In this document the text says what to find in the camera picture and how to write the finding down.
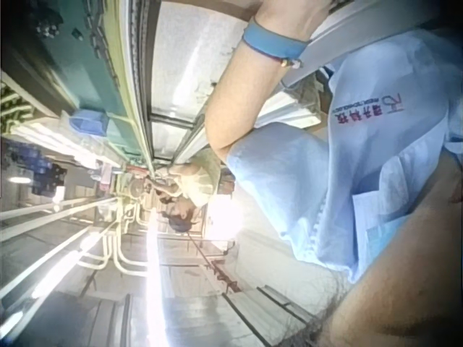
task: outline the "ceiling light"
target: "ceiling light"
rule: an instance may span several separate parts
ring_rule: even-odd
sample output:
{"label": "ceiling light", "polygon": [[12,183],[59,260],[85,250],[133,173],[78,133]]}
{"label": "ceiling light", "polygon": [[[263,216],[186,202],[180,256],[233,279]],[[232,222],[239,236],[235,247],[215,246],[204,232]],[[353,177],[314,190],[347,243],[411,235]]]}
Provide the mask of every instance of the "ceiling light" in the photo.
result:
{"label": "ceiling light", "polygon": [[28,177],[12,177],[9,181],[17,184],[29,184],[32,180]]}

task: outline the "blue object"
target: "blue object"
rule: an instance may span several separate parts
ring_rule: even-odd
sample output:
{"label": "blue object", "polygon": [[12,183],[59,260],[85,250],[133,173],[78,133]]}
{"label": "blue object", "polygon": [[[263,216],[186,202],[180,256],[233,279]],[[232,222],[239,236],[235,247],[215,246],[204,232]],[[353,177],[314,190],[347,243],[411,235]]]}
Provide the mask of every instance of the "blue object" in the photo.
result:
{"label": "blue object", "polygon": [[72,115],[69,123],[80,133],[106,137],[109,117],[100,111],[79,110]]}
{"label": "blue object", "polygon": [[243,34],[243,41],[267,56],[295,60],[300,57],[308,42],[287,38],[261,27],[252,18]]}

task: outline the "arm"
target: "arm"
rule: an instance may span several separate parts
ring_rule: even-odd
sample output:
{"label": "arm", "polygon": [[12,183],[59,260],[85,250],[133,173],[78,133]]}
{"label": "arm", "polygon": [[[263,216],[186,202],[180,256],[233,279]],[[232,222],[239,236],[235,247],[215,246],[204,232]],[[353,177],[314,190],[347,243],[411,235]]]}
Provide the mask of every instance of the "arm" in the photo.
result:
{"label": "arm", "polygon": [[[256,21],[267,30],[309,40],[328,15],[328,0],[267,0]],[[241,42],[205,114],[208,141],[223,161],[232,145],[252,131],[255,120],[287,68]]]}
{"label": "arm", "polygon": [[461,315],[462,172],[453,160],[442,157],[429,194],[334,314],[332,331],[353,346],[360,336],[436,333]]}
{"label": "arm", "polygon": [[170,167],[160,168],[157,174],[164,178],[173,179],[175,176],[191,176],[196,174],[201,167],[194,163],[172,165]]}
{"label": "arm", "polygon": [[182,194],[182,190],[176,184],[168,186],[167,184],[154,182],[152,179],[149,179],[148,181],[153,185],[154,189],[160,190],[161,192],[164,192],[171,197],[178,197]]}

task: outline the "hand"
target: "hand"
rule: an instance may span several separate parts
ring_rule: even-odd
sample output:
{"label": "hand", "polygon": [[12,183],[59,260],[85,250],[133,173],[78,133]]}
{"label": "hand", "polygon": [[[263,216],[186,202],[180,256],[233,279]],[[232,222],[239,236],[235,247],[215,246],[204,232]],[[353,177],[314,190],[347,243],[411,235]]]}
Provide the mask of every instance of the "hand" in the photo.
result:
{"label": "hand", "polygon": [[308,41],[327,18],[331,0],[266,0],[255,20],[274,33]]}

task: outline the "metal panel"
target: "metal panel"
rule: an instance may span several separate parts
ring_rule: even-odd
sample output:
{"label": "metal panel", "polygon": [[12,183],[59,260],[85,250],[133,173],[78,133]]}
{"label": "metal panel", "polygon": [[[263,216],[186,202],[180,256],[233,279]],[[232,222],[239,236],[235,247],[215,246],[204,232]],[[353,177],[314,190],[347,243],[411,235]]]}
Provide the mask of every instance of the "metal panel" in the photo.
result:
{"label": "metal panel", "polygon": [[153,113],[194,120],[246,25],[209,9],[163,2],[153,57]]}

